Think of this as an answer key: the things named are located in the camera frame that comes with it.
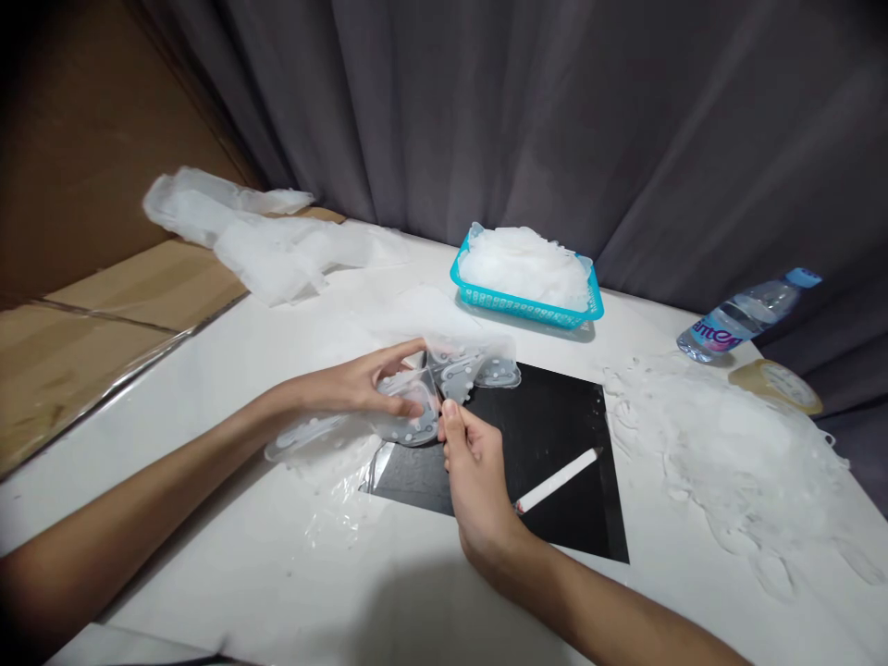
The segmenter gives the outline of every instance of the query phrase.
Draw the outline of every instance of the hand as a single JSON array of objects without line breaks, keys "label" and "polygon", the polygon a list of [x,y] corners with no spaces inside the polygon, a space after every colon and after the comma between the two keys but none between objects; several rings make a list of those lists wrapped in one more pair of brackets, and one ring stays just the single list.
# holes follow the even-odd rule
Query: hand
[{"label": "hand", "polygon": [[462,551],[484,576],[530,532],[515,515],[506,491],[502,435],[452,400],[443,404],[444,468],[450,473],[453,512]]},{"label": "hand", "polygon": [[403,360],[426,348],[422,338],[403,342],[326,370],[294,377],[270,389],[260,400],[274,413],[385,412],[416,418],[418,402],[386,396],[376,390],[380,379],[410,368]]}]

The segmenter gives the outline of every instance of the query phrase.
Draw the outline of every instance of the white marker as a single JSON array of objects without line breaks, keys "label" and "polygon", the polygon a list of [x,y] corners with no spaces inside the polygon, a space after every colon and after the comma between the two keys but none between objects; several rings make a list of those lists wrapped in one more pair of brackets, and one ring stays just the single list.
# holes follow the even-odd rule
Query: white marker
[{"label": "white marker", "polygon": [[566,484],[580,472],[585,470],[590,464],[594,463],[604,449],[589,449],[575,461],[564,465],[558,472],[543,481],[539,486],[535,487],[529,493],[521,497],[515,502],[515,513],[524,515],[533,509],[539,502],[547,498],[561,486]]}]

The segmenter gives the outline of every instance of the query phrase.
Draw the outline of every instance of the blue bottle cap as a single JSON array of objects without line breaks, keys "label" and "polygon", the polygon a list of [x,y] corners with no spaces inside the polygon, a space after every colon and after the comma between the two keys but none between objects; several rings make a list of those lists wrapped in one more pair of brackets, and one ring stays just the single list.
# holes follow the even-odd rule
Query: blue bottle cap
[{"label": "blue bottle cap", "polygon": [[810,289],[822,282],[822,277],[817,273],[812,273],[807,268],[793,268],[786,274],[786,279],[802,289]]}]

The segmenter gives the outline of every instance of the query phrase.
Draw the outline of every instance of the forearm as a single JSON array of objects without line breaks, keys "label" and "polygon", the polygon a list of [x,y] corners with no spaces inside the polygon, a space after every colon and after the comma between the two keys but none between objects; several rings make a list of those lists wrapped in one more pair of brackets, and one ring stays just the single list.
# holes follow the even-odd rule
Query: forearm
[{"label": "forearm", "polygon": [[527,533],[485,574],[599,666],[746,664],[715,636]]},{"label": "forearm", "polygon": [[46,656],[90,622],[279,427],[255,401],[2,560],[6,601]]}]

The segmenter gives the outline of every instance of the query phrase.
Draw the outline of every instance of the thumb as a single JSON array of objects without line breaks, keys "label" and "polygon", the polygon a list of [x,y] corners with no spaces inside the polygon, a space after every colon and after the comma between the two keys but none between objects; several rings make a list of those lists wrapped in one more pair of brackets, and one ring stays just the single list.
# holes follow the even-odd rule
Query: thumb
[{"label": "thumb", "polygon": [[445,400],[441,405],[441,412],[444,416],[444,433],[450,456],[463,456],[469,452],[469,445],[465,441],[465,423],[460,414],[460,406],[452,400]]},{"label": "thumb", "polygon": [[419,418],[423,415],[423,406],[419,402],[405,400],[398,396],[383,395],[378,391],[373,391],[367,397],[364,408],[369,412],[385,412],[392,416]]}]

